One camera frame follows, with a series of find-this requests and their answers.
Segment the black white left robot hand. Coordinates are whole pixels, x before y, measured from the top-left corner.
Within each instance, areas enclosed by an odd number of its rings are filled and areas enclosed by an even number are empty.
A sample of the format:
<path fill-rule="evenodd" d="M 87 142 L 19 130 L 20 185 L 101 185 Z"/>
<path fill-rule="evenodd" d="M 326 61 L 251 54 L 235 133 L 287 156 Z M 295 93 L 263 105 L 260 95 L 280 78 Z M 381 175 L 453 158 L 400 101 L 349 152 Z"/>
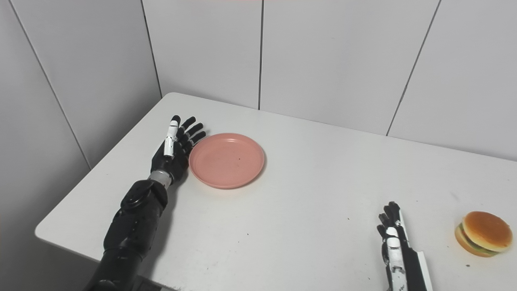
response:
<path fill-rule="evenodd" d="M 180 181 L 189 165 L 193 148 L 206 137 L 204 125 L 191 116 L 181 121 L 179 115 L 170 120 L 166 137 L 151 160 L 150 180 L 165 188 Z"/>

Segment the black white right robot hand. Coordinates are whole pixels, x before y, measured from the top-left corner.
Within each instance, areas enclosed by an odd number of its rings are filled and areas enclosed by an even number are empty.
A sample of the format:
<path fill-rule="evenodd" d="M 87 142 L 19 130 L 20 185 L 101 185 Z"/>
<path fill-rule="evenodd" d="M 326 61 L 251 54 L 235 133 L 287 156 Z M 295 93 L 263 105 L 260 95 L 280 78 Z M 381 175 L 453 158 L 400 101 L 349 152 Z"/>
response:
<path fill-rule="evenodd" d="M 382 237 L 381 253 L 385 263 L 389 291 L 432 291 L 432 282 L 424 252 L 409 243 L 399 205 L 390 201 L 379 214 L 377 231 Z"/>

